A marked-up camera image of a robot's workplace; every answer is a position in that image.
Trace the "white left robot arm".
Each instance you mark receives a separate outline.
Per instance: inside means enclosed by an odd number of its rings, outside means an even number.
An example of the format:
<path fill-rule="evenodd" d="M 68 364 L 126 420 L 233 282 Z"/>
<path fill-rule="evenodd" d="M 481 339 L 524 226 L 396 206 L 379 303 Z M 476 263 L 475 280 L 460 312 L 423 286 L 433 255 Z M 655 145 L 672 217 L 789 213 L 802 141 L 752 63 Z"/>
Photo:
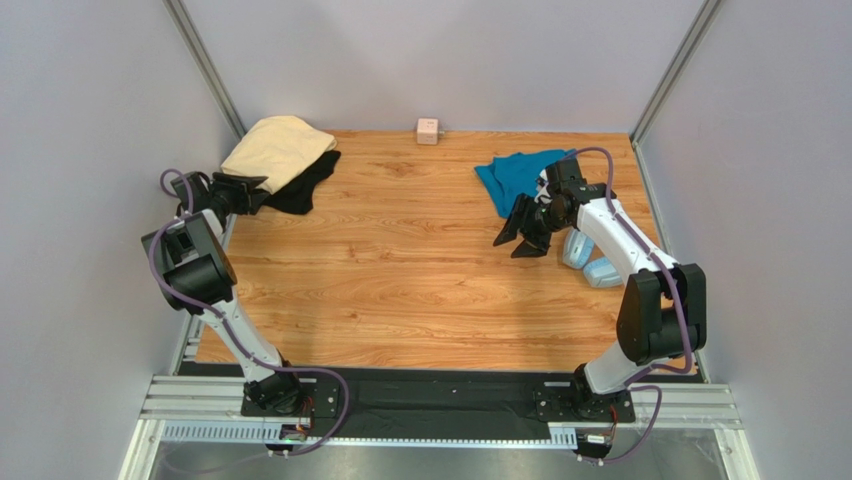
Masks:
<path fill-rule="evenodd" d="M 254 215 L 269 197 L 261 187 L 265 180 L 168 169 L 160 187 L 179 202 L 175 218 L 141 242 L 167 303 L 208 325 L 237 359 L 245 406 L 259 414 L 294 416 L 308 405 L 305 390 L 240 304 L 237 275 L 223 247 L 229 217 Z"/>

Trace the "blue t shirt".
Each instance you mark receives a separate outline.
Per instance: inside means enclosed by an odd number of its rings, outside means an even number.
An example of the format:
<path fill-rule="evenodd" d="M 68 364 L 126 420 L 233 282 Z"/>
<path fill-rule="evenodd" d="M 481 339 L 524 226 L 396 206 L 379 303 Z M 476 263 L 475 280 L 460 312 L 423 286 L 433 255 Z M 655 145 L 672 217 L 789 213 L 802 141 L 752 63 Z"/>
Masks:
<path fill-rule="evenodd" d="M 537 179 L 542 170 L 576 152 L 576 149 L 553 149 L 514 153 L 494 157 L 489 164 L 476 166 L 474 172 L 492 200 L 498 216 L 507 219 L 518 195 L 534 197 L 537 194 Z"/>

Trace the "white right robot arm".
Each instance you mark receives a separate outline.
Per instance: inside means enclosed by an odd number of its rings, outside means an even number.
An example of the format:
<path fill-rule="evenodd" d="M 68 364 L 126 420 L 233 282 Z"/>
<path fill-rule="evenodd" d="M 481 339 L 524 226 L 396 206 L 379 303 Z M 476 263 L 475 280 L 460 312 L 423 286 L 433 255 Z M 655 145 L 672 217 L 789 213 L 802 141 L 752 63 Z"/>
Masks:
<path fill-rule="evenodd" d="M 615 342 L 575 372 L 583 404 L 621 394 L 654 370 L 690 372 L 707 337 L 704 271 L 657 247 L 600 184 L 553 189 L 542 202 L 519 195 L 494 243 L 519 239 L 513 257 L 542 257 L 566 228 L 589 237 L 624 284 Z"/>

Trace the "beige t shirt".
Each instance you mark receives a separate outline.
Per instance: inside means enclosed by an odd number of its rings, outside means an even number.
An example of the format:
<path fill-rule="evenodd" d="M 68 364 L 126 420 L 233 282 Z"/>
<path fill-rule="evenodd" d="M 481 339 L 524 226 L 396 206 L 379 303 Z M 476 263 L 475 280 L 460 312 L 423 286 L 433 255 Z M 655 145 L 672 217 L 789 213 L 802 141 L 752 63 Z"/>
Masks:
<path fill-rule="evenodd" d="M 275 194 L 337 145 L 334 135 L 296 116 L 259 120 L 234 147 L 221 172 L 265 177 L 259 188 Z"/>

